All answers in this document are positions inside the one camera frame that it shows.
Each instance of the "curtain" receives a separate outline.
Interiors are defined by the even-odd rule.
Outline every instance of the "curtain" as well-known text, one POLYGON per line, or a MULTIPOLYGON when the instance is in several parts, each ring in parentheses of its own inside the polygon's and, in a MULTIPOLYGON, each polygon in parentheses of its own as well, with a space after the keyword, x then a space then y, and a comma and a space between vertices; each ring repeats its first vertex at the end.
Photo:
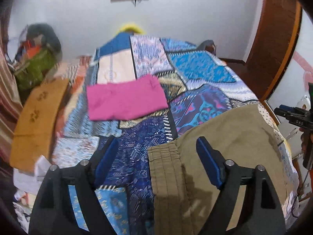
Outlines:
MULTIPOLYGON (((11 7, 0 17, 0 158, 6 163, 9 162, 13 132, 22 110, 16 81, 5 59, 10 14, 11 7)), ((5 165, 0 165, 0 172, 7 174, 5 165)))

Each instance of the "pink fabric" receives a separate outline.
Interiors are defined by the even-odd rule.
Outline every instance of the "pink fabric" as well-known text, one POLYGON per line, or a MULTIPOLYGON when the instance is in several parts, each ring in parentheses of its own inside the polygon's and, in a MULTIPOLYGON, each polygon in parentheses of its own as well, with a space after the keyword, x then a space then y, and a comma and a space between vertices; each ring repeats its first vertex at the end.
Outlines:
POLYGON ((150 74, 135 81, 87 86, 90 120, 132 120, 168 108, 157 77, 150 74))

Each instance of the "patchwork bedspread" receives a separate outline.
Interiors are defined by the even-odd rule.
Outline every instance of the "patchwork bedspread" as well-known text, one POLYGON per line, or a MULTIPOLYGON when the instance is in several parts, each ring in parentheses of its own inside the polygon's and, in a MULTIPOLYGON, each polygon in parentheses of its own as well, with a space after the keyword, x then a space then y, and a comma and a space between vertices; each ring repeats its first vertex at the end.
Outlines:
MULTIPOLYGON (((118 137, 119 150, 103 186, 126 188, 132 235, 150 234, 153 230, 149 147, 168 143, 227 110, 255 103, 276 132, 277 140, 282 139, 257 97, 226 63, 207 51, 196 50, 196 46, 188 42, 118 34, 96 50, 75 94, 68 118, 62 116, 64 128, 58 136, 80 140, 96 136, 100 137, 99 144, 110 135, 118 137), (125 82, 146 74, 159 78, 168 109, 131 121, 89 120, 87 85, 125 82)), ((286 173, 297 188, 297 174, 284 144, 280 152, 286 173)), ((290 207, 286 203, 284 212, 290 212, 290 207)))

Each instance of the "bed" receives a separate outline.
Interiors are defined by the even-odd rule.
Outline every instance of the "bed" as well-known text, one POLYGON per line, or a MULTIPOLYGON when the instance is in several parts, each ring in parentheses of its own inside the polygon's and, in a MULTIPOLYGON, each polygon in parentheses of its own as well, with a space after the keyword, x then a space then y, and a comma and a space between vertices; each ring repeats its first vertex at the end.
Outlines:
MULTIPOLYGON (((68 78, 72 88, 71 98, 57 117, 52 161, 60 167, 73 166, 90 158, 109 137, 117 137, 116 159, 99 188, 125 188, 129 222, 125 234, 153 233, 150 147, 169 143, 211 118, 250 104, 258 105, 259 113, 273 128, 276 143, 284 141, 268 112, 234 71, 214 54, 188 42, 120 33, 97 48, 92 57, 58 63, 44 82, 55 78, 68 78), (158 77, 168 109, 130 121, 89 120, 88 85, 120 83, 146 74, 158 77)), ((299 182, 286 144, 279 146, 279 153, 294 187, 282 205, 287 221, 299 182)))

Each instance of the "silver bolt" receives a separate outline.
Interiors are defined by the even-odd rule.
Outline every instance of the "silver bolt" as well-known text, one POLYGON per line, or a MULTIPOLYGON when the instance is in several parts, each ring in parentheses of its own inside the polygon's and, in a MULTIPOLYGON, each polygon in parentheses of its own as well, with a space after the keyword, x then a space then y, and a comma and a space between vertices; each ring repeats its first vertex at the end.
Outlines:
POLYGON ((56 164, 50 166, 50 170, 55 171, 58 168, 56 164))
POLYGON ((265 171, 265 167, 263 165, 258 165, 258 170, 259 171, 265 171))
POLYGON ((234 161, 230 159, 226 160, 225 163, 227 166, 233 166, 235 164, 234 161))
POLYGON ((87 159, 80 161, 80 165, 82 165, 82 166, 86 166, 88 163, 89 163, 89 160, 87 160, 87 159))

